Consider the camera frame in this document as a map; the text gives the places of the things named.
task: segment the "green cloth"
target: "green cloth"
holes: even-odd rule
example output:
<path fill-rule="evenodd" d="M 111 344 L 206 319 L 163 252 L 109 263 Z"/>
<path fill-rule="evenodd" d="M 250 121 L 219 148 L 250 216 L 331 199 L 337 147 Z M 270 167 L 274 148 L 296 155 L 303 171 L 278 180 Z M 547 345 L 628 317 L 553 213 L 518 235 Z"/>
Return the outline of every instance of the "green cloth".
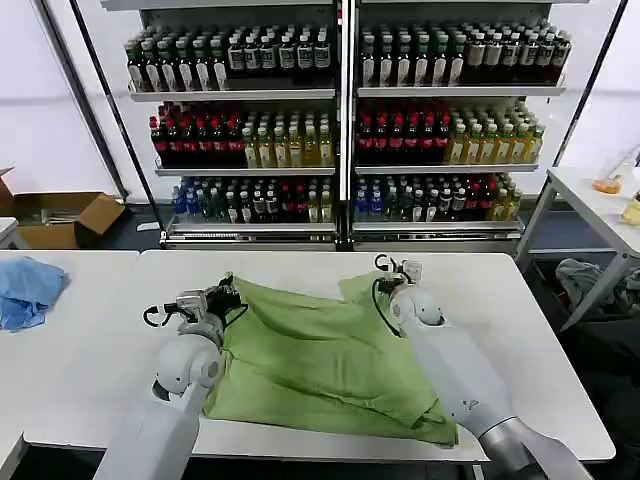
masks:
<path fill-rule="evenodd" d="M 339 283 L 344 301 L 235 278 L 249 310 L 225 332 L 225 373 L 204 406 L 210 418 L 454 445 L 406 340 L 375 311 L 379 274 Z M 380 299 L 383 311 L 388 309 Z"/>

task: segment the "table leg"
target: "table leg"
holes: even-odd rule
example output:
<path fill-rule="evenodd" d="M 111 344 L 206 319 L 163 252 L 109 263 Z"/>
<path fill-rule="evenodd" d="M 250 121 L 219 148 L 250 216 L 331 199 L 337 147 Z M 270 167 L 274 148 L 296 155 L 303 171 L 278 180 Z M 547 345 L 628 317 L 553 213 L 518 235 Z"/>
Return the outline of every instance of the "table leg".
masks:
<path fill-rule="evenodd" d="M 569 320 L 560 328 L 564 331 L 571 325 L 575 325 L 587 313 L 591 307 L 597 305 L 602 298 L 611 292 L 616 283 L 620 281 L 622 274 L 634 263 L 634 259 L 626 253 L 618 253 L 603 272 L 596 284 L 583 297 L 578 307 L 573 311 Z"/>
<path fill-rule="evenodd" d="M 524 235 L 520 239 L 520 243 L 516 249 L 516 265 L 518 265 L 518 268 L 523 273 L 527 268 L 529 268 L 529 264 L 531 263 L 531 256 L 529 255 L 529 243 L 531 241 L 531 236 L 538 224 L 538 220 L 540 220 L 542 215 L 551 208 L 551 204 L 556 199 L 556 194 L 557 192 L 555 188 L 553 188 L 553 183 L 547 179 L 547 183 L 543 187 L 542 196 L 538 200 L 538 204 L 531 215 L 529 224 L 527 225 Z"/>

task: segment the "yellow bottle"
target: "yellow bottle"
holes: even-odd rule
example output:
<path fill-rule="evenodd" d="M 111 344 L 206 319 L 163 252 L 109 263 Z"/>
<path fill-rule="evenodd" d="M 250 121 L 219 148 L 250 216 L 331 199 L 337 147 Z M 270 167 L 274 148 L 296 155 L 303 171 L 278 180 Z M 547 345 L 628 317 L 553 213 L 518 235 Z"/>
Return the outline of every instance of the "yellow bottle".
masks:
<path fill-rule="evenodd" d="M 471 127 L 471 136 L 467 139 L 462 149 L 462 155 L 460 157 L 461 164 L 477 165 L 480 159 L 480 144 L 482 139 L 482 125 L 475 123 Z"/>
<path fill-rule="evenodd" d="M 511 148 L 508 156 L 511 157 L 510 163 L 522 163 L 524 152 L 529 147 L 529 125 L 521 123 L 518 126 L 518 134 L 511 142 Z"/>
<path fill-rule="evenodd" d="M 464 148 L 465 130 L 466 127 L 462 123 L 456 125 L 456 134 L 449 142 L 449 149 L 446 157 L 450 165 L 459 165 L 461 163 L 460 158 L 462 155 L 462 149 Z"/>
<path fill-rule="evenodd" d="M 480 165 L 491 165 L 493 163 L 493 151 L 499 148 L 498 144 L 498 126 L 495 123 L 487 125 L 487 133 L 482 139 L 480 145 L 480 154 L 478 155 L 478 163 Z"/>

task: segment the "metal shelf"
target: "metal shelf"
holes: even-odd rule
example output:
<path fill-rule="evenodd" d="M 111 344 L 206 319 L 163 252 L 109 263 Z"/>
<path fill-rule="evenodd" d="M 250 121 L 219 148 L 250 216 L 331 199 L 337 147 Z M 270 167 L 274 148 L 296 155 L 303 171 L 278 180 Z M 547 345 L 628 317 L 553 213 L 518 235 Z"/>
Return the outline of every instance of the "metal shelf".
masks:
<path fill-rule="evenodd" d="M 322 177 L 335 168 L 156 168 L 159 177 Z"/>
<path fill-rule="evenodd" d="M 102 0 L 102 8 L 123 10 L 157 10 L 207 7 L 260 7 L 273 5 L 331 5 L 332 0 Z"/>
<path fill-rule="evenodd" d="M 415 98 L 415 97 L 556 97 L 567 87 L 564 82 L 551 86 L 536 85 L 479 85 L 457 87 L 360 87 L 360 98 Z"/>
<path fill-rule="evenodd" d="M 356 167 L 359 175 L 395 175 L 421 173 L 493 173 L 493 172 L 533 172 L 537 164 L 508 163 L 505 165 L 406 165 L 383 167 Z"/>
<path fill-rule="evenodd" d="M 227 90 L 212 92 L 131 92 L 134 102 L 211 102 L 248 100 L 323 100 L 336 95 L 333 88 L 291 90 Z"/>

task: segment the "beverage bottle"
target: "beverage bottle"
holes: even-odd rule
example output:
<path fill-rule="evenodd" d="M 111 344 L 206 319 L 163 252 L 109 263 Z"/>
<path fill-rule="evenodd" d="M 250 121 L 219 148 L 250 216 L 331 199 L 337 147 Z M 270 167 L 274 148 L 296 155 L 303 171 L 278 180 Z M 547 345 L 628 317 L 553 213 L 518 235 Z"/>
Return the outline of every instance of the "beverage bottle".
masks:
<path fill-rule="evenodd" d="M 462 83 L 467 85 L 478 85 L 480 83 L 485 48 L 484 33 L 477 33 L 467 49 L 467 62 L 462 76 Z"/>
<path fill-rule="evenodd" d="M 365 222 L 367 220 L 367 198 L 362 190 L 356 192 L 355 221 Z"/>
<path fill-rule="evenodd" d="M 220 37 L 214 37 L 211 39 L 210 45 L 211 58 L 209 60 L 209 68 L 216 77 L 218 90 L 229 90 L 229 84 L 227 83 L 227 67 L 225 66 L 224 55 L 222 53 L 222 40 Z"/>
<path fill-rule="evenodd" d="M 248 168 L 260 168 L 262 165 L 258 163 L 258 152 L 256 150 L 256 143 L 253 140 L 253 133 L 249 127 L 242 129 L 242 136 L 244 140 L 244 156 L 247 159 Z"/>
<path fill-rule="evenodd" d="M 160 62 L 156 60 L 152 40 L 142 42 L 142 53 L 144 56 L 144 69 L 147 72 L 151 88 L 154 92 L 164 92 L 166 88 L 160 76 Z"/>
<path fill-rule="evenodd" d="M 265 127 L 258 128 L 258 145 L 262 168 L 276 168 L 275 152 Z"/>
<path fill-rule="evenodd" d="M 373 87 L 373 74 L 375 70 L 375 60 L 373 57 L 373 35 L 365 35 L 362 44 L 362 53 L 360 54 L 360 68 L 362 69 L 362 86 Z"/>
<path fill-rule="evenodd" d="M 465 130 L 464 124 L 459 123 L 456 125 L 456 133 L 452 141 L 449 142 L 449 150 L 447 152 L 447 163 L 449 165 L 459 165 L 461 163 L 462 150 L 466 142 Z"/>
<path fill-rule="evenodd" d="M 467 165 L 477 165 L 478 160 L 480 159 L 480 143 L 482 139 L 480 138 L 482 134 L 482 125 L 479 123 L 474 124 L 471 127 L 471 136 L 467 138 L 465 142 L 465 146 L 462 149 L 462 154 L 460 156 L 460 163 Z"/>
<path fill-rule="evenodd" d="M 495 123 L 487 124 L 487 133 L 481 141 L 480 155 L 478 163 L 480 165 L 491 165 L 493 163 L 493 152 L 496 148 L 499 148 L 498 141 L 498 126 Z"/>
<path fill-rule="evenodd" d="M 502 127 L 502 135 L 496 140 L 493 149 L 493 162 L 496 165 L 505 165 L 513 163 L 511 157 L 511 144 L 513 142 L 513 125 L 505 123 Z"/>
<path fill-rule="evenodd" d="M 400 36 L 400 48 L 396 59 L 396 86 L 406 87 L 409 84 L 409 70 L 411 60 L 409 60 L 409 50 L 411 48 L 411 35 Z"/>
<path fill-rule="evenodd" d="M 316 138 L 316 129 L 313 125 L 306 126 L 306 135 L 304 138 L 304 166 L 313 167 L 318 165 L 318 139 Z"/>
<path fill-rule="evenodd" d="M 498 81 L 500 57 L 502 55 L 502 33 L 494 33 L 489 39 L 484 54 L 482 83 L 495 84 Z"/>
<path fill-rule="evenodd" d="M 416 190 L 416 195 L 413 198 L 413 211 L 412 211 L 412 221 L 420 222 L 422 221 L 422 203 L 424 192 L 420 189 Z"/>
<path fill-rule="evenodd" d="M 467 37 L 462 34 L 456 35 L 455 52 L 451 58 L 451 69 L 449 70 L 450 87 L 455 87 L 460 84 L 460 77 L 462 76 L 462 67 L 464 66 L 464 46 L 467 42 Z"/>
<path fill-rule="evenodd" d="M 444 75 L 447 71 L 447 43 L 448 35 L 438 35 L 438 46 L 433 57 L 433 76 L 431 77 L 432 87 L 441 87 L 445 84 Z"/>
<path fill-rule="evenodd" d="M 393 43 L 392 35 L 383 35 L 382 36 L 382 53 L 380 55 L 380 66 L 379 72 L 380 75 L 378 77 L 378 85 L 381 87 L 389 87 L 391 86 L 391 70 L 393 65 L 393 59 L 391 56 L 391 51 Z"/>
<path fill-rule="evenodd" d="M 187 42 L 188 40 L 185 39 L 180 39 L 176 42 L 178 56 L 180 57 L 178 61 L 178 71 L 180 72 L 185 91 L 193 92 L 197 90 L 196 76 L 194 75 L 193 62 L 189 59 Z"/>
<path fill-rule="evenodd" d="M 520 49 L 520 58 L 516 67 L 516 79 L 519 83 L 532 83 L 535 73 L 533 64 L 539 50 L 538 34 L 532 33 L 529 35 L 529 40 L 524 42 Z"/>

